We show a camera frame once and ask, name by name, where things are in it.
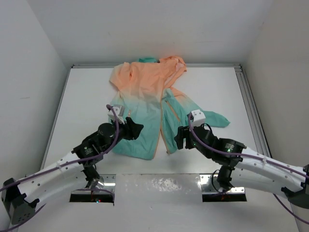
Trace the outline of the orange and teal jacket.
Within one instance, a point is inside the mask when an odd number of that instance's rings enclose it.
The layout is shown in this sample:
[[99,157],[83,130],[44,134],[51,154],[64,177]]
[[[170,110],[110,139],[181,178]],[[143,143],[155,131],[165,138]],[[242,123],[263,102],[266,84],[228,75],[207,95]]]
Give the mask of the orange and teal jacket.
[[123,106],[123,117],[144,125],[138,139],[120,141],[113,148],[115,154],[152,160],[160,138],[169,154],[177,151],[174,138],[178,127],[187,126],[187,115],[201,109],[173,87],[185,72],[186,64],[181,57],[161,58],[158,62],[125,62],[114,67],[110,82],[118,92],[111,105]]

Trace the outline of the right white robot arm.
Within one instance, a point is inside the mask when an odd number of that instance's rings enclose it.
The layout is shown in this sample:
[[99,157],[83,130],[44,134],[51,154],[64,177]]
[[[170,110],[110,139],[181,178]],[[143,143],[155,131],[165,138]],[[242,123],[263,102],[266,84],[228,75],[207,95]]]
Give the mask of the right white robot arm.
[[217,182],[223,189],[246,187],[286,198],[301,208],[309,207],[309,167],[292,166],[250,149],[232,139],[217,138],[204,126],[180,126],[178,149],[195,148],[221,165]]

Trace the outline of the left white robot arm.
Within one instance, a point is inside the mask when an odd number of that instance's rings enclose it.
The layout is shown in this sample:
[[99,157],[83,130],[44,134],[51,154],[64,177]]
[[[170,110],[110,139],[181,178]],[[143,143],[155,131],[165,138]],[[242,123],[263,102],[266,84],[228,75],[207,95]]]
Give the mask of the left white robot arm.
[[103,123],[80,145],[48,167],[18,180],[4,181],[1,201],[13,227],[26,223],[57,196],[85,189],[99,180],[96,163],[121,140],[136,140],[143,127],[129,117],[124,122]]

